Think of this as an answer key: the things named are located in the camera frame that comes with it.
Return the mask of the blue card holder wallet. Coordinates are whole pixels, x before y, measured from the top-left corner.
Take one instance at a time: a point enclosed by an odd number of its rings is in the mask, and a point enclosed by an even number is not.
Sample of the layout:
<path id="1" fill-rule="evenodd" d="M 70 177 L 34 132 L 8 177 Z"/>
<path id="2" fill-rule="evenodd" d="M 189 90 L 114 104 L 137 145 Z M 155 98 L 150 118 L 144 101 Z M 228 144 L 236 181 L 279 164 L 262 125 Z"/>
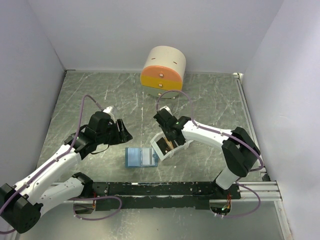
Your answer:
<path id="1" fill-rule="evenodd" d="M 143 147 L 126 147 L 125 148 L 125 167 L 126 168 L 153 168 L 158 166 L 158 155 L 153 149 L 154 164 L 151 166 L 142 165 L 142 152 Z"/>

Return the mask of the silver VIP card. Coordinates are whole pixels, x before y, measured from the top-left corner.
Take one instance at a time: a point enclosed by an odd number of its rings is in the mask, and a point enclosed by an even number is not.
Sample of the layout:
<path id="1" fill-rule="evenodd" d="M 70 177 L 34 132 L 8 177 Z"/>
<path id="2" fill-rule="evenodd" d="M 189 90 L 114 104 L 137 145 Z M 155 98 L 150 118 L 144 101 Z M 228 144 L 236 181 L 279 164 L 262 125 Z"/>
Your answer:
<path id="1" fill-rule="evenodd" d="M 141 165 L 142 166 L 154 165 L 153 148 L 144 147 L 141 149 Z"/>

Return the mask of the white card tray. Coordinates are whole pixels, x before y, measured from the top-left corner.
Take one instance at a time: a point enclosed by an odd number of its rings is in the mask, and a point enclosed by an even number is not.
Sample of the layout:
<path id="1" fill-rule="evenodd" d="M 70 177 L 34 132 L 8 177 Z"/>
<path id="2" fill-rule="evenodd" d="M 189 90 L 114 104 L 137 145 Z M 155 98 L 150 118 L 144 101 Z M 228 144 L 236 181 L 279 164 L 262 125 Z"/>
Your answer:
<path id="1" fill-rule="evenodd" d="M 158 158 L 163 161 L 167 158 L 172 158 L 175 153 L 186 150 L 193 140 L 187 140 L 183 145 L 178 145 L 175 141 L 167 140 L 163 132 L 157 133 L 150 141 Z"/>

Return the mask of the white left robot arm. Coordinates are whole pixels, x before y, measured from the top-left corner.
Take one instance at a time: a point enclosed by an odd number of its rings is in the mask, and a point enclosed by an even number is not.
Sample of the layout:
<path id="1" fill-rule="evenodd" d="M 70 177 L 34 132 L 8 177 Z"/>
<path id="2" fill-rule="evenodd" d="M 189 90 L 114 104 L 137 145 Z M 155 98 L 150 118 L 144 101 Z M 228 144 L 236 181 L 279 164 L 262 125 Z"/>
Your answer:
<path id="1" fill-rule="evenodd" d="M 13 230 L 23 234 L 64 201 L 93 197 L 93 180 L 81 172 L 55 187 L 52 184 L 99 145 L 114 146 L 132 139 L 122 119 L 115 119 L 106 111 L 95 112 L 88 124 L 65 139 L 57 152 L 33 173 L 13 186 L 7 183 L 1 186 L 0 216 Z"/>

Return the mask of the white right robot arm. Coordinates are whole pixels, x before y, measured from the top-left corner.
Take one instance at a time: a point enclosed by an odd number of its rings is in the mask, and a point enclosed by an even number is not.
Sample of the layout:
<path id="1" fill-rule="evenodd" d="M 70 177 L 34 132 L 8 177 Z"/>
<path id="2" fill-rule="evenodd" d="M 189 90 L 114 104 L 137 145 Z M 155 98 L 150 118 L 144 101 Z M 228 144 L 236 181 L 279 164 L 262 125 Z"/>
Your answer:
<path id="1" fill-rule="evenodd" d="M 228 195 L 232 184 L 253 172 L 256 161 L 261 161 L 259 148 L 242 127 L 221 129 L 187 116 L 176 118 L 168 107 L 158 110 L 153 118 L 162 132 L 156 134 L 150 143 L 162 161 L 187 149 L 194 141 L 220 148 L 226 167 L 213 181 L 212 193 L 218 199 Z"/>

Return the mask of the round three-drawer mini cabinet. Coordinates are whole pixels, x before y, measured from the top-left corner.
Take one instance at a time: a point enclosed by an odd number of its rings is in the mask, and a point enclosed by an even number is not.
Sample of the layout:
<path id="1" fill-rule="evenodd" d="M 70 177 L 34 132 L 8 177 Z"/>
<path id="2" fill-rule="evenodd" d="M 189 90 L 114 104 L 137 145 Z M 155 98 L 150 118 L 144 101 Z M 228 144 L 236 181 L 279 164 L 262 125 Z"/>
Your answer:
<path id="1" fill-rule="evenodd" d="M 140 83 L 145 94 L 164 99 L 174 99 L 183 88 L 186 57 L 171 46 L 152 48 L 140 74 Z"/>

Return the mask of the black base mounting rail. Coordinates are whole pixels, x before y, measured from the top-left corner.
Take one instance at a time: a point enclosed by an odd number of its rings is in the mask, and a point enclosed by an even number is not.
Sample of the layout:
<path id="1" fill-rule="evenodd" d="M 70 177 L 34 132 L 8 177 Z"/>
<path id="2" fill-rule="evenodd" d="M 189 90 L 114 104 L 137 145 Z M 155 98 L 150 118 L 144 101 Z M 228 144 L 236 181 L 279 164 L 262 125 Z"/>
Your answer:
<path id="1" fill-rule="evenodd" d="M 85 195 L 72 197 L 76 201 L 95 201 L 97 211 L 117 209 L 117 199 L 102 199 L 102 197 L 118 197 L 122 209 L 153 209 L 153 208 L 195 208 L 209 210 L 210 201 L 226 203 L 227 198 L 239 200 L 239 187 L 232 184 L 223 190 L 211 181 L 185 182 L 93 182 L 91 189 L 86 189 Z"/>

